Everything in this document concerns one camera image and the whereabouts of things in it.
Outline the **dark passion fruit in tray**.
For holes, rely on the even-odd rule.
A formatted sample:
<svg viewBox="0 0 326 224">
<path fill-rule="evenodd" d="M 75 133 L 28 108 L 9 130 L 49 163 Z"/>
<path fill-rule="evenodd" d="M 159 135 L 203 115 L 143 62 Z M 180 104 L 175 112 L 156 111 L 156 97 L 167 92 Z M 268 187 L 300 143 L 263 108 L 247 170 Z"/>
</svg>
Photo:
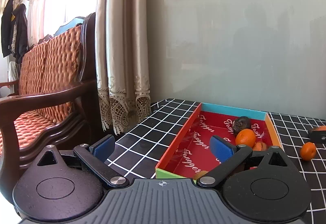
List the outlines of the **dark passion fruit in tray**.
<svg viewBox="0 0 326 224">
<path fill-rule="evenodd" d="M 236 118 L 233 121 L 233 131 L 234 133 L 237 135 L 239 132 L 241 132 L 244 129 L 250 129 L 251 124 L 250 124 L 250 119 L 246 116 L 240 116 L 238 118 Z"/>
</svg>

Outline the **orange tangerine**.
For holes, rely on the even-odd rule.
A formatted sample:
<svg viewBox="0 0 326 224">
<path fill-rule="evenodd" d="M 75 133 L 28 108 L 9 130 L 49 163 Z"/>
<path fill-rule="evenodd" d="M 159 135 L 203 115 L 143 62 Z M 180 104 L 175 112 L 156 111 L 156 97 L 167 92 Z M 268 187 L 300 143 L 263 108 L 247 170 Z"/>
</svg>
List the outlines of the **orange tangerine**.
<svg viewBox="0 0 326 224">
<path fill-rule="evenodd" d="M 311 161 L 317 153 L 317 149 L 314 143 L 307 142 L 300 149 L 300 157 L 304 161 Z"/>
<path fill-rule="evenodd" d="M 235 138 L 235 144 L 254 147 L 254 145 L 256 144 L 255 133 L 249 128 L 241 130 Z"/>
</svg>

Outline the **brown kiwi fruit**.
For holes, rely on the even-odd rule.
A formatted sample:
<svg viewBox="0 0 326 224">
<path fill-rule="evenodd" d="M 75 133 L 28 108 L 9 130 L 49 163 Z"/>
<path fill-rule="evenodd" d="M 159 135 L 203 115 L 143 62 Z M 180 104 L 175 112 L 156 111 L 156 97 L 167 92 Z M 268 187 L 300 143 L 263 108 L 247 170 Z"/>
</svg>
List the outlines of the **brown kiwi fruit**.
<svg viewBox="0 0 326 224">
<path fill-rule="evenodd" d="M 192 179 L 193 179 L 193 180 L 197 180 L 197 179 L 199 179 L 200 177 L 204 176 L 204 175 L 207 174 L 207 173 L 208 173 L 208 171 L 206 171 L 206 170 L 201 170 L 200 172 L 196 173 L 196 174 L 192 177 Z"/>
</svg>

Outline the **wooden sofa with orange cushions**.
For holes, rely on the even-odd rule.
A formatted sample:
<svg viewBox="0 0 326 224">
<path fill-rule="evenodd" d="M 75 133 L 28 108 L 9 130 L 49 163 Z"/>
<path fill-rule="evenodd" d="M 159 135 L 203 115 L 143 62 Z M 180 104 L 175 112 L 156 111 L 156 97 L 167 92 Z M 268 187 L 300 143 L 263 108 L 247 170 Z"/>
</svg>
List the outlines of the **wooden sofa with orange cushions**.
<svg viewBox="0 0 326 224">
<path fill-rule="evenodd" d="M 102 134 L 95 67 L 95 14 L 34 46 L 22 61 L 18 92 L 1 99 L 1 194 L 47 145 L 66 150 Z"/>
</svg>

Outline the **dark jackets on rack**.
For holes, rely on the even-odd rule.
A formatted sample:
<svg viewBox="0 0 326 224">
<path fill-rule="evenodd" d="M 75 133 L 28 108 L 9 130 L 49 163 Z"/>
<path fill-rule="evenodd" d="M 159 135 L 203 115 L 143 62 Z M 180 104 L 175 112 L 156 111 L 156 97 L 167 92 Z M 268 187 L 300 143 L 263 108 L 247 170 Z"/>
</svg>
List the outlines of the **dark jackets on rack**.
<svg viewBox="0 0 326 224">
<path fill-rule="evenodd" d="M 17 64 L 21 64 L 28 50 L 28 25 L 26 6 L 19 4 L 13 9 L 14 0 L 8 0 L 1 18 L 1 47 L 3 57 L 13 55 Z"/>
</svg>

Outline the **peeled orange fruit piece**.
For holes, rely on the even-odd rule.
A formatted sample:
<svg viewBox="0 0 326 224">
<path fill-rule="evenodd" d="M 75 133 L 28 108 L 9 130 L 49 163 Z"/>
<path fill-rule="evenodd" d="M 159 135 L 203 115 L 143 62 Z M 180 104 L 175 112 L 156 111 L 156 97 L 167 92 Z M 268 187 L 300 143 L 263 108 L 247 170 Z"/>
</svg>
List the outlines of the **peeled orange fruit piece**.
<svg viewBox="0 0 326 224">
<path fill-rule="evenodd" d="M 267 149 L 267 144 L 262 141 L 258 141 L 252 148 L 253 151 L 266 151 Z"/>
</svg>

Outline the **red colourful cardboard tray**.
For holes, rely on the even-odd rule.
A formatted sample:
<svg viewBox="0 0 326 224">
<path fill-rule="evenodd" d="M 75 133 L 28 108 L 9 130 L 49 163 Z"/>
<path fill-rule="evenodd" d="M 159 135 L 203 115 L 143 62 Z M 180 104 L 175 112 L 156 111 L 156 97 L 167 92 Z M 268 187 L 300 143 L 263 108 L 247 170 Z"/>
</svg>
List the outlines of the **red colourful cardboard tray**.
<svg viewBox="0 0 326 224">
<path fill-rule="evenodd" d="M 200 171 L 209 171 L 220 165 L 220 160 L 210 151 L 210 138 L 217 135 L 234 145 L 233 121 L 241 116 L 250 119 L 250 129 L 257 141 L 268 147 L 281 146 L 267 112 L 200 103 L 156 165 L 156 178 L 194 179 Z"/>
</svg>

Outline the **orange tangerine in tray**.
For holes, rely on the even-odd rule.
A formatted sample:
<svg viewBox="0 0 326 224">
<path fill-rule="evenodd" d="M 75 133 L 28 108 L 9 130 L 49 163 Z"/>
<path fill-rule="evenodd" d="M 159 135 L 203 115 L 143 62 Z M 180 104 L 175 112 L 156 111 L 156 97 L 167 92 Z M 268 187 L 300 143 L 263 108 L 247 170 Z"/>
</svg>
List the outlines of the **orange tangerine in tray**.
<svg viewBox="0 0 326 224">
<path fill-rule="evenodd" d="M 241 130 L 235 138 L 235 144 L 254 147 L 254 145 L 256 144 L 255 133 L 249 128 Z"/>
</svg>

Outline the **beige lace curtain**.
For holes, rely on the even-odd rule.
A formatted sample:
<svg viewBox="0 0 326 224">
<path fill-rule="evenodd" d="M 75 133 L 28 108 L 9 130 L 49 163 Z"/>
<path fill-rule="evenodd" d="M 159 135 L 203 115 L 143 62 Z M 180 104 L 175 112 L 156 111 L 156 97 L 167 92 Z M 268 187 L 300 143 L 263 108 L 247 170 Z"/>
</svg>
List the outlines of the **beige lace curtain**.
<svg viewBox="0 0 326 224">
<path fill-rule="evenodd" d="M 103 128 L 116 135 L 150 114 L 146 0 L 30 0 L 29 44 L 73 17 L 96 14 L 97 91 Z"/>
</svg>

